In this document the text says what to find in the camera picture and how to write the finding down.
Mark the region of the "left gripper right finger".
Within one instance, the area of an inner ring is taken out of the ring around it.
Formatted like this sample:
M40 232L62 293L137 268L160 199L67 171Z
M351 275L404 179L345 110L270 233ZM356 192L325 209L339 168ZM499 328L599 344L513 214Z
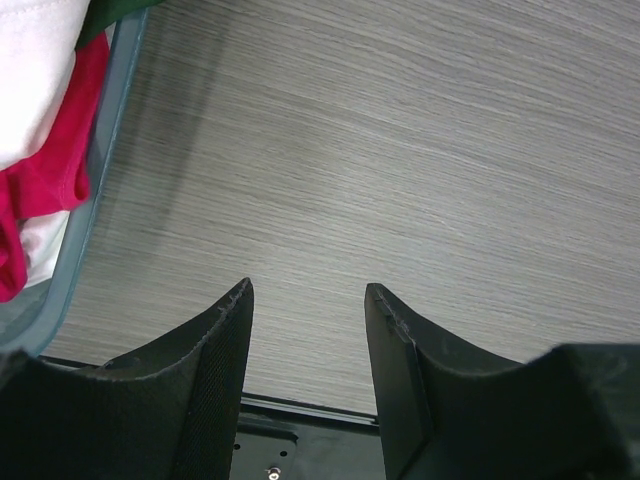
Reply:
M562 344L526 363L368 285L366 335L390 479L635 479L639 348Z

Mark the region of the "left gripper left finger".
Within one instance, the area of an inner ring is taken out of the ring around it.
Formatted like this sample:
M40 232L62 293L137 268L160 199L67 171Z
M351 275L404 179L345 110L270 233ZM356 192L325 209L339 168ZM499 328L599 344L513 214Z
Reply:
M97 368L1 357L5 479L226 479L254 308L242 280L214 305Z

